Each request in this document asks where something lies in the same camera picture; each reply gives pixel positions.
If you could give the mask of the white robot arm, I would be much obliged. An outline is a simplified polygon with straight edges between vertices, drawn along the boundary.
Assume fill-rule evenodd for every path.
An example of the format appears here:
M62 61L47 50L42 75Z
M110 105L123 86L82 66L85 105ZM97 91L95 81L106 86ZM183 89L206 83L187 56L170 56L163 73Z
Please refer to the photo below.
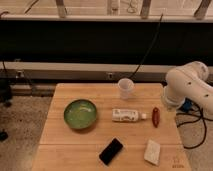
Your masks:
M206 83L208 76L208 67L199 61L170 69L165 77L162 103L168 110L176 110L188 98L213 115L213 87Z

